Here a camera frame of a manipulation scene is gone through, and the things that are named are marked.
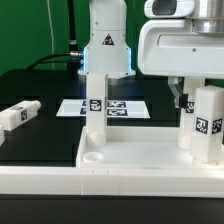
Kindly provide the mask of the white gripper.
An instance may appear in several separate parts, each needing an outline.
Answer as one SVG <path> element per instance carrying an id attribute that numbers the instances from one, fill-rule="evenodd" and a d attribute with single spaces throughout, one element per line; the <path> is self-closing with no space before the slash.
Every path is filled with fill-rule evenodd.
<path id="1" fill-rule="evenodd" d="M 194 33 L 187 19 L 150 20 L 140 31 L 138 68 L 144 75 L 173 76 L 168 86 L 175 107 L 186 108 L 179 77 L 224 79 L 224 35 Z"/>

